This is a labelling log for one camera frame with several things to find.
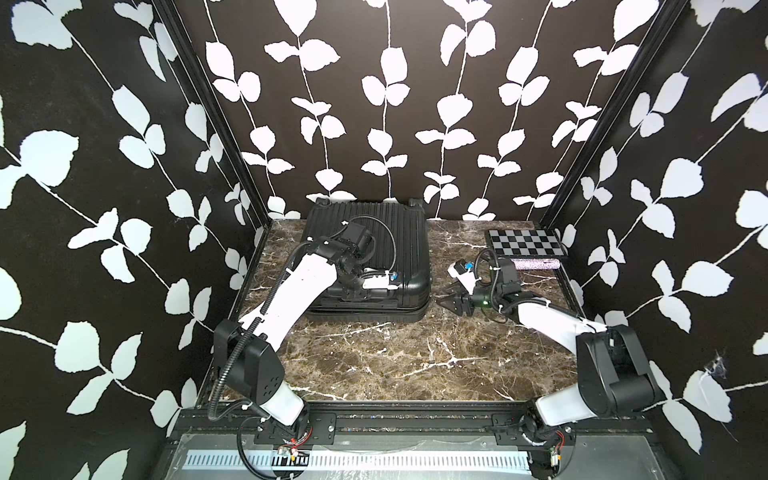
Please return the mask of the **black hard-shell suitcase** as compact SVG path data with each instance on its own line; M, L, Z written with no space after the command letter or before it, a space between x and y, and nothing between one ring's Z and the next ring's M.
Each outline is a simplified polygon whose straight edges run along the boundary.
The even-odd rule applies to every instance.
M326 322L421 320L431 291L423 202L335 203L321 199L310 210L302 239L338 240L350 221L364 225L376 240L375 254L364 267L363 293L333 294L331 286L310 305L306 317Z

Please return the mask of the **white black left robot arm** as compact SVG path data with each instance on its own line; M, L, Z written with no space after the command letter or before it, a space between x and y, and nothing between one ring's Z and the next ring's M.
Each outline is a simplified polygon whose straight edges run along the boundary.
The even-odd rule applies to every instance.
M374 254L373 240L300 243L264 302L241 319L224 320L215 329L217 380L208 419L219 421L243 407L294 426L305 404L285 381L277 351L309 306L344 274L358 280L360 268Z

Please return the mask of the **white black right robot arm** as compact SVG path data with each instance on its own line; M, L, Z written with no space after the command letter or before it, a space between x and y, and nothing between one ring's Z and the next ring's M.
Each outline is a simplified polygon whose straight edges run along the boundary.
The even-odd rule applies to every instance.
M586 320L525 291L514 262L479 255L447 268L454 283L437 303L458 316L492 310L535 330L575 355L577 382L533 402L528 419L555 427L592 418L629 416L661 400L662 390L630 327Z

